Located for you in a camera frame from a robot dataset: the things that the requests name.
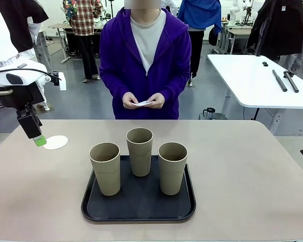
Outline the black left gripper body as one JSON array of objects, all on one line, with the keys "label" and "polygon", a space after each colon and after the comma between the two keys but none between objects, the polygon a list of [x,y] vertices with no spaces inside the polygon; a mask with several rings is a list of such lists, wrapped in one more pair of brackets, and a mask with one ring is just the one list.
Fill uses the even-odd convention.
[{"label": "black left gripper body", "polygon": [[0,103],[4,107],[15,108],[22,110],[27,104],[38,104],[44,102],[41,89],[38,87],[36,82],[33,82],[27,86],[8,86],[0,87],[0,91],[13,92],[9,95],[0,96]]}]

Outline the person's right hand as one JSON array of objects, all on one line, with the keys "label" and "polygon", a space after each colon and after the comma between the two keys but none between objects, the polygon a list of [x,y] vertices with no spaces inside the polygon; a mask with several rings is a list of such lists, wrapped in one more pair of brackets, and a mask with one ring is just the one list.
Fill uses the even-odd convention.
[{"label": "person's right hand", "polygon": [[137,101],[136,97],[131,92],[126,92],[122,97],[122,101],[123,101],[123,106],[126,109],[136,109],[136,108],[138,108],[138,106],[137,106],[138,101]]}]

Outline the person's left hand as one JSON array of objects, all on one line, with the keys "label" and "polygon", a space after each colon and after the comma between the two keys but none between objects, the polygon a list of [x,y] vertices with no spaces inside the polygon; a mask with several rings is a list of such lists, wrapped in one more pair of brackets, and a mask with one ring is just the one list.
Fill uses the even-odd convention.
[{"label": "person's left hand", "polygon": [[147,102],[147,107],[161,109],[165,103],[165,98],[161,93],[155,93],[147,100]]}]

